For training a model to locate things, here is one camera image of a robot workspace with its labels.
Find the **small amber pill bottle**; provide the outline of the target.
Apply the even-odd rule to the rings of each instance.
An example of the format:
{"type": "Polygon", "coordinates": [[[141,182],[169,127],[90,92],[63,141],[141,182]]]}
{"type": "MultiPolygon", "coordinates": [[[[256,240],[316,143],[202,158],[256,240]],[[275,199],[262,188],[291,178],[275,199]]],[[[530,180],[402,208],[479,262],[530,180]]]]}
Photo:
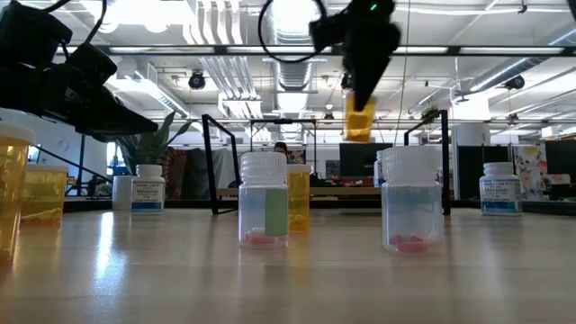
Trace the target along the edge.
{"type": "Polygon", "coordinates": [[[289,194],[289,231],[305,233],[310,230],[311,166],[288,166],[286,183],[289,194]]]}

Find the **black frame wooden shelf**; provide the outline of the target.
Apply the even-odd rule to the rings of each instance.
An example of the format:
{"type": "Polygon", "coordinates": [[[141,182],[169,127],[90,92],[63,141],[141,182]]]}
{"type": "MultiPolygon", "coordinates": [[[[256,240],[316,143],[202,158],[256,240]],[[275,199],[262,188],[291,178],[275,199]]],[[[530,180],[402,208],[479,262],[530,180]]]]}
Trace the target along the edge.
{"type": "MultiPolygon", "coordinates": [[[[409,135],[426,124],[432,123],[436,118],[440,119],[441,126],[441,155],[442,155],[442,207],[443,214],[449,216],[451,214],[451,198],[450,198],[450,172],[449,172],[449,126],[448,126],[448,112],[447,111],[436,111],[432,112],[426,119],[417,123],[414,127],[408,129],[404,133],[403,143],[405,146],[409,145],[409,135]]],[[[210,140],[209,126],[212,124],[219,130],[223,131],[229,135],[231,139],[231,148],[233,155],[233,166],[236,177],[236,182],[239,184],[239,163],[235,159],[237,155],[237,143],[235,136],[228,130],[226,130],[217,120],[213,119],[209,114],[203,114],[202,118],[202,130],[203,130],[203,140],[204,148],[206,151],[206,163],[208,167],[208,177],[209,177],[209,193],[211,198],[211,209],[214,214],[218,212],[218,198],[222,195],[233,196],[238,194],[237,188],[218,188],[215,182],[215,175],[213,171],[212,163],[212,144],[210,140]]],[[[313,137],[317,135],[317,123],[319,120],[306,120],[306,119],[251,119],[248,120],[250,126],[255,123],[268,123],[273,124],[288,124],[293,122],[298,123],[310,123],[313,126],[313,137]]],[[[312,195],[374,195],[378,194],[375,188],[345,188],[345,187],[312,187],[310,189],[312,195]]]]}

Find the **black office partition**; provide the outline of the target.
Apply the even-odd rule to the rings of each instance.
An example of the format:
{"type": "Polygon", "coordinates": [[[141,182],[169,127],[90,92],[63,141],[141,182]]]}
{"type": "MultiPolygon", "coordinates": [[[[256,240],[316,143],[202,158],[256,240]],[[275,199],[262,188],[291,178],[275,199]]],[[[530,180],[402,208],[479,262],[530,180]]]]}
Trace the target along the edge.
{"type": "Polygon", "coordinates": [[[576,199],[576,139],[545,143],[551,201],[576,199]]]}
{"type": "Polygon", "coordinates": [[[457,149],[459,199],[478,201],[484,164],[509,161],[509,149],[506,146],[459,146],[457,149]]]}

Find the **black aluminium table frame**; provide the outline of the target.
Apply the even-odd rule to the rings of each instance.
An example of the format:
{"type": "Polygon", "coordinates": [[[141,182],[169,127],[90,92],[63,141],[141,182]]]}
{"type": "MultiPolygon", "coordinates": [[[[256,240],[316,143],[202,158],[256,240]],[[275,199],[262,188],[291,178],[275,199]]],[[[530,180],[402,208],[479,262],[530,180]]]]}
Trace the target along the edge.
{"type": "MultiPolygon", "coordinates": [[[[479,201],[451,201],[452,209],[469,208],[479,209],[479,201]]],[[[310,201],[312,209],[379,209],[382,206],[379,200],[348,200],[348,201],[310,201]]],[[[167,209],[209,209],[210,201],[173,200],[165,203],[167,209]]],[[[110,200],[67,200],[64,202],[64,213],[104,211],[112,208],[110,200]]],[[[576,202],[522,202],[522,211],[527,213],[540,213],[576,217],[576,202]]]]}

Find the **red patterned cloth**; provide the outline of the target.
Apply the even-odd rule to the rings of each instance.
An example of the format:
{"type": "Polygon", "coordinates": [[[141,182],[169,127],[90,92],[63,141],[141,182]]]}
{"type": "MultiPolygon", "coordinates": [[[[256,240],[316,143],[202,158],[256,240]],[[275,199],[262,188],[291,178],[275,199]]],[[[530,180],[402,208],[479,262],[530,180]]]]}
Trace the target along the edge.
{"type": "Polygon", "coordinates": [[[168,148],[160,160],[162,176],[166,181],[166,199],[178,200],[181,197],[187,153],[184,150],[168,148]]]}

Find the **clear bottle behind right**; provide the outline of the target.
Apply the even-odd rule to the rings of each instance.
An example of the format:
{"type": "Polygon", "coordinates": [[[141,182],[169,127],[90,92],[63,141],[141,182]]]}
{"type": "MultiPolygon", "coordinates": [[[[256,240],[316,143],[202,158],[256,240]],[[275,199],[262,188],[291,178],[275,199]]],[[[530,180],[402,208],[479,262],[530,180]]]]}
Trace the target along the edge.
{"type": "Polygon", "coordinates": [[[376,152],[376,159],[373,163],[373,186],[374,187],[381,187],[384,179],[383,179],[383,171],[382,171],[382,150],[376,152]]]}

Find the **black overhead beam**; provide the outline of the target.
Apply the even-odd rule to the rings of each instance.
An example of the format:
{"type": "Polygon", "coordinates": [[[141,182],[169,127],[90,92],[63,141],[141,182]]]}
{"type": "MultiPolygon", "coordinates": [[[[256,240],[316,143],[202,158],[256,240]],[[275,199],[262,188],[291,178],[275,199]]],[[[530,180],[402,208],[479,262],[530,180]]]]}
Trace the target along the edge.
{"type": "MultiPolygon", "coordinates": [[[[108,56],[264,56],[261,46],[252,45],[96,45],[108,56]]],[[[576,57],[576,45],[571,46],[400,46],[393,56],[408,57],[502,57],[502,58],[567,58],[576,57]]]]}

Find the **clear bottle green label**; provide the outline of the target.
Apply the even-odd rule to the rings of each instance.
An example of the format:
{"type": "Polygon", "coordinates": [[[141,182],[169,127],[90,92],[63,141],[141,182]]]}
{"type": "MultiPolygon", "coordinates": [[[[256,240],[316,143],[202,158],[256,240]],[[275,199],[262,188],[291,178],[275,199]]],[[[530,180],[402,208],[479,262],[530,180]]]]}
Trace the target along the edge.
{"type": "Polygon", "coordinates": [[[241,157],[238,240],[250,248],[280,248],[288,241],[287,163],[284,154],[248,152],[241,157]]]}

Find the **clear plastic pill bottle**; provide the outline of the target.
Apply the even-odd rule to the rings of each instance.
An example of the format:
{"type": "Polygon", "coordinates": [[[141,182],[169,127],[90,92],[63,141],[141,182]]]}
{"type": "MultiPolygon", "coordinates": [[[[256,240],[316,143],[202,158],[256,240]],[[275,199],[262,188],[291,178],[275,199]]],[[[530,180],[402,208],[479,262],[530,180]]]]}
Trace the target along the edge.
{"type": "Polygon", "coordinates": [[[424,255],[444,240],[441,154],[430,146],[382,152],[382,245],[392,253],[424,255]]]}

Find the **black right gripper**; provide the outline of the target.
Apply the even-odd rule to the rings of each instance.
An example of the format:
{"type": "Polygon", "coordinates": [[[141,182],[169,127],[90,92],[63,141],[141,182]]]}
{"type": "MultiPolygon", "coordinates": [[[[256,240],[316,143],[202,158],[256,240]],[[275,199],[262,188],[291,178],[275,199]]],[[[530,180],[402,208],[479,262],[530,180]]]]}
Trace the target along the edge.
{"type": "Polygon", "coordinates": [[[400,45],[394,11],[394,0],[352,0],[346,8],[344,66],[352,80],[356,112],[365,108],[400,45]]]}

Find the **grey cloth cover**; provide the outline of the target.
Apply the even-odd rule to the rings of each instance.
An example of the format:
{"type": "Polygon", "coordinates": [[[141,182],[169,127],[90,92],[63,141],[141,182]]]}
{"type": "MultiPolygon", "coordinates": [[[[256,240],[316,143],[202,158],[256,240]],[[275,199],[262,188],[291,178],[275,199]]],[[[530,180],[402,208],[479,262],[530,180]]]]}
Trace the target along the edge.
{"type": "MultiPolygon", "coordinates": [[[[232,152],[226,148],[211,151],[212,170],[217,188],[231,188],[236,184],[232,152]]],[[[209,190],[206,151],[195,148],[187,151],[183,188],[188,194],[203,195],[209,190]]]]}

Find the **floral print panel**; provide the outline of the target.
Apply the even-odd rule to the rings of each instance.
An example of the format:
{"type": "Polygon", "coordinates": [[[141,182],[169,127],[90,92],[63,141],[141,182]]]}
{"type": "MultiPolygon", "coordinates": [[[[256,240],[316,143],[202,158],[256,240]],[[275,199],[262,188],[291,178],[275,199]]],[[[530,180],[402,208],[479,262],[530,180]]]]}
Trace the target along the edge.
{"type": "Polygon", "coordinates": [[[521,183],[524,201],[545,201],[547,159],[545,147],[538,145],[513,146],[515,174],[521,183]]]}

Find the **white melatonin bottle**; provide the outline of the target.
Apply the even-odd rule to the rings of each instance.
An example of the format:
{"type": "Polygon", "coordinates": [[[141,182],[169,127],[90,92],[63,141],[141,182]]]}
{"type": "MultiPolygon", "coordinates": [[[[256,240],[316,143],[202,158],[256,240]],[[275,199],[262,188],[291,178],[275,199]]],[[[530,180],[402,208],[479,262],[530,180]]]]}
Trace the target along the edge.
{"type": "Polygon", "coordinates": [[[522,213],[521,181],[514,174],[512,162],[485,163],[479,187],[483,216],[519,216],[522,213]]]}
{"type": "Polygon", "coordinates": [[[166,180],[160,165],[137,165],[131,182],[130,211],[136,214],[164,212],[166,180]]]}

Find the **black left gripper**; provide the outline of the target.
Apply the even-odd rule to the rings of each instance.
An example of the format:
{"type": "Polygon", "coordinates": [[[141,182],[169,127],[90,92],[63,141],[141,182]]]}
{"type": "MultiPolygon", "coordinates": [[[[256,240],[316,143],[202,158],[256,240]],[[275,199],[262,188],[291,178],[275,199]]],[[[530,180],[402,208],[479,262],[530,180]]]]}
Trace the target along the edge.
{"type": "Polygon", "coordinates": [[[75,67],[0,65],[0,108],[64,122],[90,136],[154,132],[158,125],[129,109],[106,87],[90,85],[75,67]]]}

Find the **black monitor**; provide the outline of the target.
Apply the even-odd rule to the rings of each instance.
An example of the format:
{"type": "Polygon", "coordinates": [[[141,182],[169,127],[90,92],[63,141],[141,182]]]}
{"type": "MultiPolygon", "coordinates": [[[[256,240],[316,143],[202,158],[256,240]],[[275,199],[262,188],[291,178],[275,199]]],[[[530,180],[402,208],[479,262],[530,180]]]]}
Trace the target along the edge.
{"type": "Polygon", "coordinates": [[[377,152],[391,147],[391,143],[341,143],[339,145],[340,176],[372,176],[377,152]]]}

